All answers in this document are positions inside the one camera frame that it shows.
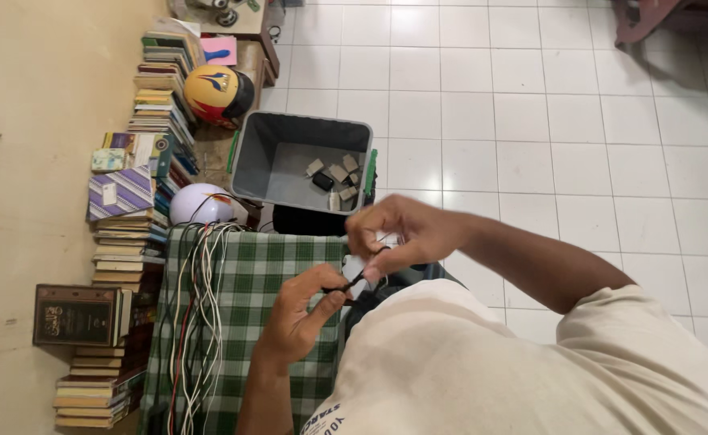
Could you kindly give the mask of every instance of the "plaid tablecloth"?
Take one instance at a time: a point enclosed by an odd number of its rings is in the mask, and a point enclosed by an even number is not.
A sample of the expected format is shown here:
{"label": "plaid tablecloth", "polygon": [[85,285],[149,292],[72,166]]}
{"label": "plaid tablecloth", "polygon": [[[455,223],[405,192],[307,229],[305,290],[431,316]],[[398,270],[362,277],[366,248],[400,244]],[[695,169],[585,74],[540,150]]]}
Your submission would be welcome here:
{"label": "plaid tablecloth", "polygon": [[[171,316],[166,316],[165,311],[168,308],[167,302],[177,291],[178,252],[182,252],[184,259],[192,248],[194,238],[194,232],[188,232],[185,240],[181,240],[182,234],[180,228],[175,228],[168,239],[166,279],[158,303],[151,356],[147,366],[148,376],[140,405],[140,425],[137,431],[139,435],[147,433],[151,408],[157,403],[167,406],[171,401],[168,365],[171,351],[171,319],[174,317],[173,312]],[[345,251],[345,244],[335,237],[252,232],[230,232],[227,235],[229,240],[219,295],[219,311],[223,320],[224,364],[219,372],[205,427],[206,433],[217,434],[233,433],[235,430],[252,348],[262,327],[268,321],[281,283],[322,262],[328,262],[340,270]],[[218,271],[213,282],[218,282],[220,278],[220,265],[218,258],[213,264],[213,269]],[[189,269],[186,269],[185,275],[189,275]],[[189,282],[185,276],[181,291],[181,312],[184,312],[189,302],[189,285],[186,286],[184,282]],[[311,306],[322,296],[320,292],[312,298]],[[332,392],[338,355],[339,322],[340,314],[336,313],[322,328],[316,346],[310,354],[290,367],[295,433],[299,432],[301,425]],[[205,331],[204,339],[207,343],[209,337]],[[182,400],[179,397],[180,395],[175,400],[175,421],[182,420],[185,406],[184,396]],[[208,402],[209,400],[206,400],[204,405],[207,406]],[[204,412],[200,412],[200,415],[196,419],[196,433],[200,433],[203,428]]]}

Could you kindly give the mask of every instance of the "white tile floor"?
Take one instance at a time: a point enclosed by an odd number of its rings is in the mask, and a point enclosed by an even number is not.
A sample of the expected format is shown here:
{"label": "white tile floor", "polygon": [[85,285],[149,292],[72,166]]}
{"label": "white tile floor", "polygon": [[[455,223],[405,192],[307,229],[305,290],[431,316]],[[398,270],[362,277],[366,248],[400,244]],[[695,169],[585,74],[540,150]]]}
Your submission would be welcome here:
{"label": "white tile floor", "polygon": [[[367,122],[376,194],[578,244],[708,345],[708,48],[613,47],[604,0],[309,0],[289,9],[262,108]],[[560,316],[462,254],[445,260],[512,330]]]}

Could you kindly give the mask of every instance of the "bundle of wires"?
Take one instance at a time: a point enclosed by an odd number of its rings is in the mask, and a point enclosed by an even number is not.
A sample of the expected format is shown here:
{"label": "bundle of wires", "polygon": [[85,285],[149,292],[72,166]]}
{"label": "bundle of wires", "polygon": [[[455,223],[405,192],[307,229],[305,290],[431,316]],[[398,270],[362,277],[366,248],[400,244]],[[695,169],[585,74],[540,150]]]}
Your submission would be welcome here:
{"label": "bundle of wires", "polygon": [[[216,392],[223,367],[223,322],[218,302],[230,232],[254,230],[233,222],[178,226],[184,227],[178,246],[178,275],[170,277],[167,272],[166,276],[166,282],[176,281],[177,289],[176,292],[166,291],[166,307],[158,334],[163,337],[163,327],[168,323],[171,328],[167,354],[171,402],[166,433],[193,435],[205,431],[211,397]],[[218,261],[219,270],[215,271]],[[188,295],[186,307],[185,293]],[[201,412],[204,412],[203,427],[196,432],[195,422],[201,421]]]}

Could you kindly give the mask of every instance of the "beige wall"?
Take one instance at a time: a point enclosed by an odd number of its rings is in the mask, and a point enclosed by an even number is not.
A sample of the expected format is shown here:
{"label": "beige wall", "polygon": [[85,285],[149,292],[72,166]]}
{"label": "beige wall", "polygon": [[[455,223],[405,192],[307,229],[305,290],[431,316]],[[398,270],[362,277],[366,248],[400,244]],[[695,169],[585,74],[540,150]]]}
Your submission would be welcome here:
{"label": "beige wall", "polygon": [[35,284],[89,282],[90,153],[127,124],[153,15],[163,0],[0,0],[0,434],[55,432],[69,349],[31,346]]}

